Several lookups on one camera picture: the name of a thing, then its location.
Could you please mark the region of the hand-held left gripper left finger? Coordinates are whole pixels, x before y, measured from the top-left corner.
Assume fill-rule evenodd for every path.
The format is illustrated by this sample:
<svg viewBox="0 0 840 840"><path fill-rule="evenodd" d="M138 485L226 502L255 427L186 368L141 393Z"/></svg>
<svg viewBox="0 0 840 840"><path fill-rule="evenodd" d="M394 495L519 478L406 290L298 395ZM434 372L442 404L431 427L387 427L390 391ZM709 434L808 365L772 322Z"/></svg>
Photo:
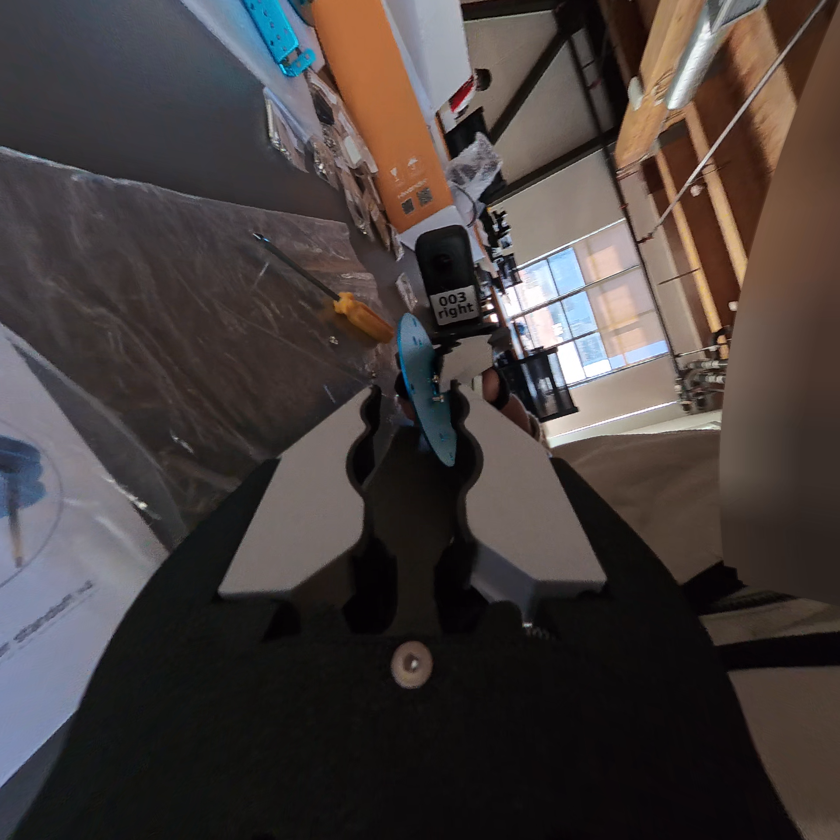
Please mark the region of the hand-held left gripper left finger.
<svg viewBox="0 0 840 840"><path fill-rule="evenodd" d="M363 484L381 406L381 388L368 385L279 456L218 587L221 598L355 594L353 556L370 536Z"/></svg>

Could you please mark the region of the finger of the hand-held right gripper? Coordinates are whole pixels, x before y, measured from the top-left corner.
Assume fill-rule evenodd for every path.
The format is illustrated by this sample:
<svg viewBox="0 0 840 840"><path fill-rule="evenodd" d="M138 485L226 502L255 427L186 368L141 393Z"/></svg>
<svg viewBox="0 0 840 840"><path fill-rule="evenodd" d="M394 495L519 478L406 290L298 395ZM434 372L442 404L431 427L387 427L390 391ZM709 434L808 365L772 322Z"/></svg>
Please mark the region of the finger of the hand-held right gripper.
<svg viewBox="0 0 840 840"><path fill-rule="evenodd" d="M439 358L439 388L451 389L452 383L469 385L492 366L492 348L488 340L460 340Z"/></svg>

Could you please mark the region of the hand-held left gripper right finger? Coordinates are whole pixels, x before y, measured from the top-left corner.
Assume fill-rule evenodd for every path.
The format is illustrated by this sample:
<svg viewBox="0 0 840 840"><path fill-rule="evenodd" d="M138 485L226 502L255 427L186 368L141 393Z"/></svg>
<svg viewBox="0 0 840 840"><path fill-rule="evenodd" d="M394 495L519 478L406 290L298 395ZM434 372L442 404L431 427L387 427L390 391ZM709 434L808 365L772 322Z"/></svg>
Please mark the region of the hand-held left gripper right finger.
<svg viewBox="0 0 840 840"><path fill-rule="evenodd" d="M474 446L476 473L462 496L467 539L476 554L470 585L489 603L536 611L546 599L596 594L606 574L545 447L470 386L453 396Z"/></svg>

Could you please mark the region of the blue round metal disc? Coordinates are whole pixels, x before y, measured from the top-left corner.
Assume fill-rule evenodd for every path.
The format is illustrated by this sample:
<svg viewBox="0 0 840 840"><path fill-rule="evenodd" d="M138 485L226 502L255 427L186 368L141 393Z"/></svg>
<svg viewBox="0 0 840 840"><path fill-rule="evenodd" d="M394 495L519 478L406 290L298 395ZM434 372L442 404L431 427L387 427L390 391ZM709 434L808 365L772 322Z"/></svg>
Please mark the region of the blue round metal disc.
<svg viewBox="0 0 840 840"><path fill-rule="evenodd" d="M454 467L457 434L448 393L439 383L438 353L422 323L412 313L402 315L397 325L396 345L416 421L437 459L446 467Z"/></svg>

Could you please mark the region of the dark grey desk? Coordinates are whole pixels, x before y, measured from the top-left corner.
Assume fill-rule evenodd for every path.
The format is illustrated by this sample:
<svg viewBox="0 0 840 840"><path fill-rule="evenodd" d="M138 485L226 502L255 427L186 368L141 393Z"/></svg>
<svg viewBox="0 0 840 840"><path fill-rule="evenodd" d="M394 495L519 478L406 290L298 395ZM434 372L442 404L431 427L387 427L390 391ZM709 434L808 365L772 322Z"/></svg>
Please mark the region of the dark grey desk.
<svg viewBox="0 0 840 840"><path fill-rule="evenodd" d="M343 196L271 147L263 85L182 2L2 2L2 149L188 196L341 222L383 312L427 306L411 251L399 266L359 233ZM402 422L385 394L388 441Z"/></svg>

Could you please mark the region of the person's right hand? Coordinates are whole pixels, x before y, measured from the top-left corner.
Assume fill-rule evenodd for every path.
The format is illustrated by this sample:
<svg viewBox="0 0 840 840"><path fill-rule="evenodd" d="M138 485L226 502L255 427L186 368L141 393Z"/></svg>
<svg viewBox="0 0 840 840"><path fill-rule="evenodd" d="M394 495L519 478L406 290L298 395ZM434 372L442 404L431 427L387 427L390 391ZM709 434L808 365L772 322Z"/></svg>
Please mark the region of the person's right hand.
<svg viewBox="0 0 840 840"><path fill-rule="evenodd" d="M544 448L548 447L537 417L530 414L519 398L511 392L507 380L494 367L482 372L481 391L486 402L495 407L504 417L516 424Z"/></svg>

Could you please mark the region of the bubble wrap bag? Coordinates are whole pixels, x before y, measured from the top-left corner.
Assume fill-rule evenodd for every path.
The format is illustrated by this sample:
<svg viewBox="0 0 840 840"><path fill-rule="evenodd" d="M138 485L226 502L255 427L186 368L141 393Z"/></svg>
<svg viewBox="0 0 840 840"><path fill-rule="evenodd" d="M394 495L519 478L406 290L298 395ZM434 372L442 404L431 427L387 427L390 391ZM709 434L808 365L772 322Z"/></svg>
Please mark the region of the bubble wrap bag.
<svg viewBox="0 0 840 840"><path fill-rule="evenodd" d="M445 168L445 180L457 194L491 205L503 190L502 159L484 132L475 138Z"/></svg>

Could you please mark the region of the pile of small parts bags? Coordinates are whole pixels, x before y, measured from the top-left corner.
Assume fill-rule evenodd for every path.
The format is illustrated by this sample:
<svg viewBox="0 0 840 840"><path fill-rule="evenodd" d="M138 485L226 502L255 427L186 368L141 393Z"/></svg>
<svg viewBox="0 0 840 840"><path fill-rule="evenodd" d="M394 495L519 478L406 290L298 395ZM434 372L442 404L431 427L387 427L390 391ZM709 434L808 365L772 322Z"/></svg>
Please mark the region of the pile of small parts bags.
<svg viewBox="0 0 840 840"><path fill-rule="evenodd" d="M306 70L306 89L318 120L318 129L304 138L303 130L287 106L267 87L262 92L268 141L300 172L313 172L339 192L353 223L367 238L376 236L399 266L405 247L385 211L375 176L378 167L340 94L319 74Z"/></svg>

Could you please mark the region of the large glass window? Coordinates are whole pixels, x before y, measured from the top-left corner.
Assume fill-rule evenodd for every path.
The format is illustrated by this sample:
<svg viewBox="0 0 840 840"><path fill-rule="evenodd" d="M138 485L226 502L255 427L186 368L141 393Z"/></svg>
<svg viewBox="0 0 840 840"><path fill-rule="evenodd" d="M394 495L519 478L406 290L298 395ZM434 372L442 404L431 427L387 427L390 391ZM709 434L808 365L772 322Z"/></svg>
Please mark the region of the large glass window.
<svg viewBox="0 0 840 840"><path fill-rule="evenodd" d="M514 348L545 350L568 385L669 355L637 247L624 220L518 268L501 306Z"/></svg>

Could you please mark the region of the orange and white cardboard box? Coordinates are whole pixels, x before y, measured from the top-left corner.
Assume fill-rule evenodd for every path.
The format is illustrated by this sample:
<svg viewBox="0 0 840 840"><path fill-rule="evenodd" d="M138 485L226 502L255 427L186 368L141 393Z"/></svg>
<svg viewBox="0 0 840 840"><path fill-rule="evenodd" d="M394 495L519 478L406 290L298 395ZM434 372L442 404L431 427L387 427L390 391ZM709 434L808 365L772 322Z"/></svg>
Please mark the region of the orange and white cardboard box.
<svg viewBox="0 0 840 840"><path fill-rule="evenodd" d="M461 3L316 1L311 12L402 242L413 249L429 230L463 227L437 122L472 73Z"/></svg>

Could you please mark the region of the clear plastic bag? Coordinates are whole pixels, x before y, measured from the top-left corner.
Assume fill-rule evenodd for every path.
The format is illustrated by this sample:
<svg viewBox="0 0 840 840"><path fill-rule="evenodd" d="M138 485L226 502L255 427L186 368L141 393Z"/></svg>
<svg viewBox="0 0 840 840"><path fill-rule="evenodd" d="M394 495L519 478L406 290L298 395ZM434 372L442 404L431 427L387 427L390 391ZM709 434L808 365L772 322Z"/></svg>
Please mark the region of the clear plastic bag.
<svg viewBox="0 0 840 840"><path fill-rule="evenodd" d="M170 546L366 385L392 391L393 349L252 237L383 312L341 222L2 149L1 227L2 326Z"/></svg>

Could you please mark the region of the white printed instruction sheet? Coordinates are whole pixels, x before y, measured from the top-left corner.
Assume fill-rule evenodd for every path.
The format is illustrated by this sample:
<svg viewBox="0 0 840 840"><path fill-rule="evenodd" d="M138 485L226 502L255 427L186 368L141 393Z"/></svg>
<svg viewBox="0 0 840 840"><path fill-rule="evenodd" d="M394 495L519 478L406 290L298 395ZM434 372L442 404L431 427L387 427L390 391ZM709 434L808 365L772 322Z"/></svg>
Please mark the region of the white printed instruction sheet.
<svg viewBox="0 0 840 840"><path fill-rule="evenodd" d="M70 719L168 549L73 423L67 381L2 326L1 778Z"/></svg>

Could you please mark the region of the orange handled screwdriver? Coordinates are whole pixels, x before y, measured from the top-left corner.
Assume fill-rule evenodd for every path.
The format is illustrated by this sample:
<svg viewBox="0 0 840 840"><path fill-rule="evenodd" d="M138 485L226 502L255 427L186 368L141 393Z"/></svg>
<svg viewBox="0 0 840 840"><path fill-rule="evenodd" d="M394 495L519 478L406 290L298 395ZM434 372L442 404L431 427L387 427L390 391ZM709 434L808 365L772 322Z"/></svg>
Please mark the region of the orange handled screwdriver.
<svg viewBox="0 0 840 840"><path fill-rule="evenodd" d="M337 292L329 288L312 273L300 267L298 263L281 252L264 235L253 233L252 237L264 250L278 259L284 266L296 272L299 277L315 286L315 288L318 288L324 295L331 299L334 311L345 317L355 328L362 331L370 339L383 344L388 344L394 340L395 330L393 326L362 301L358 300L353 293L348 291Z"/></svg>

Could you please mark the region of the blue metal bracket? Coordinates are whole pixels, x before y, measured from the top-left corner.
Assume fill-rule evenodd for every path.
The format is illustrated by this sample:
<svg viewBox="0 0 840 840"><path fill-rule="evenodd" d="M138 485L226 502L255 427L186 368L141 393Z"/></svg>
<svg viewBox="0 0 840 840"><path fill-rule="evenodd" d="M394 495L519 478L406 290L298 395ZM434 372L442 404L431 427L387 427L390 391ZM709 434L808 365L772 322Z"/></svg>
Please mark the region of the blue metal bracket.
<svg viewBox="0 0 840 840"><path fill-rule="evenodd" d="M285 77L296 78L322 64L313 31L299 2L242 1L246 13Z"/></svg>

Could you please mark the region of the silver ventilation duct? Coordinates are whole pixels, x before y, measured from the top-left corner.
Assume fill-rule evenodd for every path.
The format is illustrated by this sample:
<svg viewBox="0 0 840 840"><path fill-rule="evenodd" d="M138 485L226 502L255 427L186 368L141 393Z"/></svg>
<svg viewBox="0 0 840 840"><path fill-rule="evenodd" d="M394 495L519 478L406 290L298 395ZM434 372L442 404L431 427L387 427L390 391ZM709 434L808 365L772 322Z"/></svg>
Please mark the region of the silver ventilation duct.
<svg viewBox="0 0 840 840"><path fill-rule="evenodd" d="M683 109L695 97L725 34L733 1L706 1L664 98L668 111Z"/></svg>

